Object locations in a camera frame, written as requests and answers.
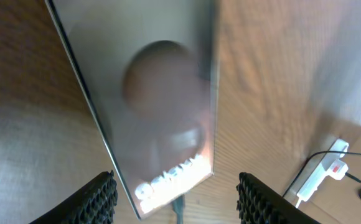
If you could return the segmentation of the bronze Galaxy smartphone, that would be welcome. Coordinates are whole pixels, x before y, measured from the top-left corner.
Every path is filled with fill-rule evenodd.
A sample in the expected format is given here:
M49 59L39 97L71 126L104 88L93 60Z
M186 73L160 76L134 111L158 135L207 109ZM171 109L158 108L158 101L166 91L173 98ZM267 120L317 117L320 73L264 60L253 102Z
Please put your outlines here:
M46 5L137 218L211 177L218 1Z

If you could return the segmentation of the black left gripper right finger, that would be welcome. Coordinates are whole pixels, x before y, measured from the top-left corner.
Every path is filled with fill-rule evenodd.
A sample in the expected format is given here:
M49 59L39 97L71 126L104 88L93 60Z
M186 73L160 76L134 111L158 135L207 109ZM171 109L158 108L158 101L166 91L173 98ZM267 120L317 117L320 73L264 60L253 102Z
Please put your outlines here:
M237 211L241 224L319 224L253 174L239 173Z

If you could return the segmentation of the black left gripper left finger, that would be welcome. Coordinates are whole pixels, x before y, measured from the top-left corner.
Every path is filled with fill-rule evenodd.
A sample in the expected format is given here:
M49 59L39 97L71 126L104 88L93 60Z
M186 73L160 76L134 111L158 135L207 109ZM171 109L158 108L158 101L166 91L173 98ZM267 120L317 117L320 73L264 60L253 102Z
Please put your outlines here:
M32 224L112 224L116 187L114 172L102 172Z

